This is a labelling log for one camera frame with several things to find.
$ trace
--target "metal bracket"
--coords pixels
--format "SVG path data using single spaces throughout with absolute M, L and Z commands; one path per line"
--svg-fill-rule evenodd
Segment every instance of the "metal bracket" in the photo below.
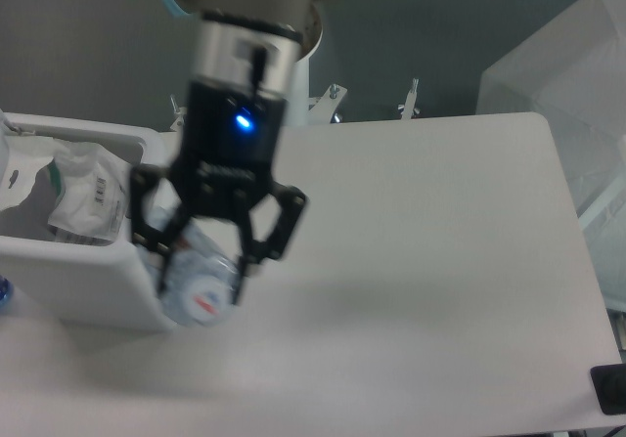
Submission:
M 411 84 L 411 90 L 407 94 L 407 98 L 404 101 L 404 105 L 398 105 L 398 111 L 400 111 L 400 119 L 408 120 L 415 119 L 420 115 L 420 110 L 416 108 L 415 104 L 418 100 L 418 85 L 420 84 L 419 78 L 414 78 Z
M 172 111 L 174 113 L 174 122 L 169 128 L 172 131 L 179 131 L 185 126 L 185 115 L 187 114 L 187 108 L 179 108 L 176 103 L 176 97 L 174 95 L 169 96 L 169 101 L 172 104 Z
M 334 83 L 322 97 L 309 99 L 309 124 L 341 122 L 341 116 L 337 114 L 336 110 L 347 94 L 347 88 Z

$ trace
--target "white tabletop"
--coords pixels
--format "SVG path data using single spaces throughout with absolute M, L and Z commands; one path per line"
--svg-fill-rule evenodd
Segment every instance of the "white tabletop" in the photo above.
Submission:
M 0 317 L 2 435 L 456 437 L 626 423 L 602 414 L 589 377 L 620 359 L 542 118 L 286 129 L 276 177 L 311 205 L 287 259 L 265 265 L 222 326 L 70 327 L 18 295 Z M 232 229 L 205 225 L 232 245 Z

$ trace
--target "black object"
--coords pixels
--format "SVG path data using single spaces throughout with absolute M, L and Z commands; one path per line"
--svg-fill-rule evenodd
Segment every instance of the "black object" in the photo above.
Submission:
M 605 435 L 603 435 L 603 437 L 613 437 L 614 435 L 619 434 L 625 428 L 626 428 L 626 425 L 621 425 L 619 427 L 615 427 L 613 430 L 611 430 L 610 432 L 607 432 Z
M 181 149 L 169 169 L 142 164 L 131 170 L 132 241 L 163 259 L 158 294 L 166 288 L 165 274 L 174 243 L 190 219 L 210 217 L 233 222 L 239 229 L 242 254 L 234 286 L 236 304 L 249 265 L 284 255 L 306 205 L 302 191 L 279 185 L 272 177 L 286 101 L 258 93 L 267 63 L 265 48 L 255 48 L 250 63 L 249 94 L 192 82 Z M 146 223 L 143 201 L 162 178 L 172 183 L 181 202 L 159 231 Z M 267 239 L 255 240 L 249 213 L 270 195 L 281 212 Z
M 626 365 L 591 369 L 600 408 L 606 415 L 626 415 Z

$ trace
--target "barcode label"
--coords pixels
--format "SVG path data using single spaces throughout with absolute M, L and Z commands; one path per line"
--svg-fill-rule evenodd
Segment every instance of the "barcode label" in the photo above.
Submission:
M 94 195 L 94 201 L 100 205 L 105 205 L 105 191 L 107 190 L 107 180 L 98 177 L 96 179 L 96 193 Z
M 55 241 L 57 243 L 85 244 L 88 246 L 102 246 L 109 244 L 106 240 L 99 240 L 94 237 L 84 237 L 67 230 L 59 229 L 58 227 L 49 226 L 49 229 L 55 236 Z

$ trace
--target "plastic bottle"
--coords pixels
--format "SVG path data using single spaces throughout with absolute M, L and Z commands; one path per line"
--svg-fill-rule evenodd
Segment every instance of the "plastic bottle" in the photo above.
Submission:
M 148 223 L 162 230 L 170 217 L 171 211 L 156 207 L 149 215 Z M 140 253 L 157 287 L 162 258 L 145 248 L 140 248 Z M 232 298 L 236 277 L 237 268 L 192 221 L 177 241 L 167 270 L 167 289 L 160 298 L 163 313 L 186 327 L 221 322 L 234 309 Z
M 5 307 L 13 295 L 13 285 L 0 276 L 0 310 Z

